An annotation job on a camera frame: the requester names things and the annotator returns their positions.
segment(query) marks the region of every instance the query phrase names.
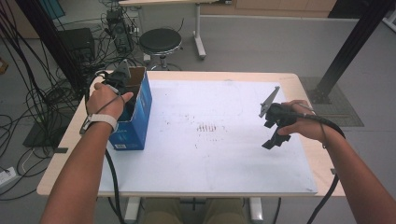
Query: black stool seat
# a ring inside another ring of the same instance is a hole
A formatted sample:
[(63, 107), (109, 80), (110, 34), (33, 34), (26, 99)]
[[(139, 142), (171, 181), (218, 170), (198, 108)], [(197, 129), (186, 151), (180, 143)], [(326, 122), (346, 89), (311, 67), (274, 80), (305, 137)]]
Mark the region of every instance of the black stool seat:
[(171, 29), (154, 29), (139, 38), (143, 51), (151, 55), (166, 55), (179, 48), (181, 36)]

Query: black chair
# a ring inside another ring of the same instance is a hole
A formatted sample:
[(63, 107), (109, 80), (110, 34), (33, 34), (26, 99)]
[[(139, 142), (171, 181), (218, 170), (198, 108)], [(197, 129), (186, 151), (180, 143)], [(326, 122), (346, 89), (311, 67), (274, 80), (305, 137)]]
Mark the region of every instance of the black chair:
[(160, 56), (161, 64), (154, 65), (151, 70), (161, 67), (161, 70), (169, 71), (170, 66), (181, 70), (177, 65), (166, 62), (166, 55), (180, 48), (181, 36), (177, 31), (164, 28), (150, 30), (140, 36), (139, 43), (144, 53)]

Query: power strip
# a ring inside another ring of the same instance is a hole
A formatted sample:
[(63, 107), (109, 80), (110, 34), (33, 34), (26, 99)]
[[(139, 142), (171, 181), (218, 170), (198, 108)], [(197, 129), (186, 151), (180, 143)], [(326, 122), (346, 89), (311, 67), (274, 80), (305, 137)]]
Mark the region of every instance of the power strip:
[(18, 178), (18, 176), (15, 173), (14, 167), (9, 167), (7, 171), (3, 171), (2, 173), (0, 173), (0, 188), (16, 178)]

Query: person's right arm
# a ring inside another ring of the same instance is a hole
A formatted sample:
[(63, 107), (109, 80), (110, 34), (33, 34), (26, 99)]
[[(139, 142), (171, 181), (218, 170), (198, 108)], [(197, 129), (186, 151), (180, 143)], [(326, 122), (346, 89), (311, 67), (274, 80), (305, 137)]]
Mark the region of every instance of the person's right arm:
[[(292, 101), (296, 112), (310, 113)], [(296, 123), (278, 130), (281, 135), (300, 133), (326, 145), (334, 168), (346, 193), (346, 198), (358, 223), (396, 223), (396, 201), (382, 186), (347, 140), (336, 130), (313, 120), (298, 119)]]

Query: cardboard box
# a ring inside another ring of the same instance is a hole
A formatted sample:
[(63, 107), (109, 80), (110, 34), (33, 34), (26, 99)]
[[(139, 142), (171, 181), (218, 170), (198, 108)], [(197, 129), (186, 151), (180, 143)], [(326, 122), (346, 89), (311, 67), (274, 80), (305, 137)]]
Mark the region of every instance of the cardboard box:
[(149, 125), (151, 90), (145, 67), (131, 67), (131, 78), (126, 87), (134, 93), (119, 118), (119, 127), (109, 141), (116, 150), (143, 150)]

